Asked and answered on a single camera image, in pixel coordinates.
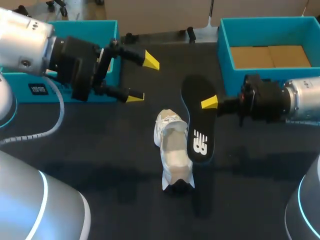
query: white sneaker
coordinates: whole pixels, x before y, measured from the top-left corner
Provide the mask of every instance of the white sneaker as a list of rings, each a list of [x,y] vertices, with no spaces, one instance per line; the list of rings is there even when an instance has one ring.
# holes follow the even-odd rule
[[[187,127],[188,124],[170,109],[162,110],[155,121],[153,140],[160,147],[162,190],[180,179],[195,187],[193,163],[187,155]]]

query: shoe insole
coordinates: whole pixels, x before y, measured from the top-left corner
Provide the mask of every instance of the shoe insole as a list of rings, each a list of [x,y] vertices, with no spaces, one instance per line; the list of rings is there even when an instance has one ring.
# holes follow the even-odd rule
[[[216,96],[214,86],[201,75],[189,75],[181,86],[181,96],[189,113],[187,154],[194,163],[209,162],[215,150],[217,109],[202,109],[201,102]]]

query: blue box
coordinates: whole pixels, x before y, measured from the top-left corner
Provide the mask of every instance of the blue box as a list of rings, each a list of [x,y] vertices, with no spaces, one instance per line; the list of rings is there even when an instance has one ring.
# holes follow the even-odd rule
[[[88,42],[98,44],[104,48],[111,39],[119,39],[118,23],[116,20],[101,20],[101,21],[55,21],[49,22],[54,25],[55,34],[58,37],[72,36]],[[121,59],[117,57],[112,59],[105,80],[108,85],[118,86],[120,81]],[[46,83],[42,77],[32,76],[20,72],[8,72],[3,69],[3,75],[10,84],[17,100],[20,103],[58,103],[58,97]],[[33,86],[45,86],[47,95],[35,95],[32,93]],[[80,102],[72,99],[72,90],[69,87],[63,86],[56,82],[60,89],[63,100],[66,103]],[[91,93],[88,102],[104,103],[115,102],[112,97],[98,96]]]
[[[236,69],[230,47],[301,45],[311,67]],[[218,31],[217,54],[228,96],[240,92],[246,74],[285,82],[320,76],[320,25],[314,17],[223,18]]]

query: new balance logo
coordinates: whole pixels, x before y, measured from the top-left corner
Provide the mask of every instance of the new balance logo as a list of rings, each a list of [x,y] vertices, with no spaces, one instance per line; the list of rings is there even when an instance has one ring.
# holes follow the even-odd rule
[[[193,150],[197,154],[207,155],[208,137],[194,130]]]

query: black table surface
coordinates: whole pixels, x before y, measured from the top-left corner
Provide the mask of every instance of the black table surface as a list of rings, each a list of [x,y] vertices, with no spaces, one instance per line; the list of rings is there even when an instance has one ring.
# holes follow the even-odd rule
[[[52,136],[12,143],[2,150],[71,185],[88,200],[90,240],[287,239],[286,203],[320,153],[320,129],[265,124],[236,116],[216,121],[215,157],[194,166],[195,190],[162,191],[160,151],[153,130],[158,113],[172,109],[188,121],[180,86],[203,74],[223,92],[216,44],[148,45],[159,72],[122,65],[122,84],[145,92],[144,102],[66,104]],[[1,136],[52,127],[57,104],[21,104]]]

